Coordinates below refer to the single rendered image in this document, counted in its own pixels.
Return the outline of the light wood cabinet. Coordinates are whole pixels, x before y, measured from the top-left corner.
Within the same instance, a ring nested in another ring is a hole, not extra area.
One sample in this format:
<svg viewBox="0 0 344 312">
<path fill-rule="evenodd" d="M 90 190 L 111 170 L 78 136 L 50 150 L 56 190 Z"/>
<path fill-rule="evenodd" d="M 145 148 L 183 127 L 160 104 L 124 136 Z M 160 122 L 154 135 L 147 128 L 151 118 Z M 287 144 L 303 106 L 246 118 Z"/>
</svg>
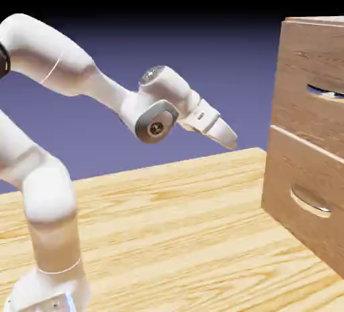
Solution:
<svg viewBox="0 0 344 312">
<path fill-rule="evenodd" d="M 344 16 L 282 23 L 262 207 L 344 278 Z"/>
</svg>

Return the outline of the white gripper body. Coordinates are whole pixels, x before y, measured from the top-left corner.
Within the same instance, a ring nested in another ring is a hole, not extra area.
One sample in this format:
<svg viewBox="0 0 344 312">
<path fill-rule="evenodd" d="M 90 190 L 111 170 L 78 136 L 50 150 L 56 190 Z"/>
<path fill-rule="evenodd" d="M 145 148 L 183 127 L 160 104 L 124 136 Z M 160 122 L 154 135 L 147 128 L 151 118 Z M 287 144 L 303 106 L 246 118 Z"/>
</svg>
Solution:
<svg viewBox="0 0 344 312">
<path fill-rule="evenodd" d="M 235 150 L 237 147 L 236 132 L 221 117 L 209 129 L 208 137 L 227 149 Z"/>
</svg>

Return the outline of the wood drawer front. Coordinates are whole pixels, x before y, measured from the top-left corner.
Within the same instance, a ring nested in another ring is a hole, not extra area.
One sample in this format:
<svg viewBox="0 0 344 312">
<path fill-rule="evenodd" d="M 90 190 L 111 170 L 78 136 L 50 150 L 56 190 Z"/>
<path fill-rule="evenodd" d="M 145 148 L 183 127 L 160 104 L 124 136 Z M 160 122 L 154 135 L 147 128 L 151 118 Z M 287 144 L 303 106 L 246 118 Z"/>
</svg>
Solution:
<svg viewBox="0 0 344 312">
<path fill-rule="evenodd" d="M 289 17 L 282 22 L 271 123 L 344 158 L 344 16 Z"/>
<path fill-rule="evenodd" d="M 320 218 L 290 196 L 293 184 L 316 192 L 331 216 Z M 269 129 L 261 205 L 344 278 L 344 159 L 277 126 Z"/>
</svg>

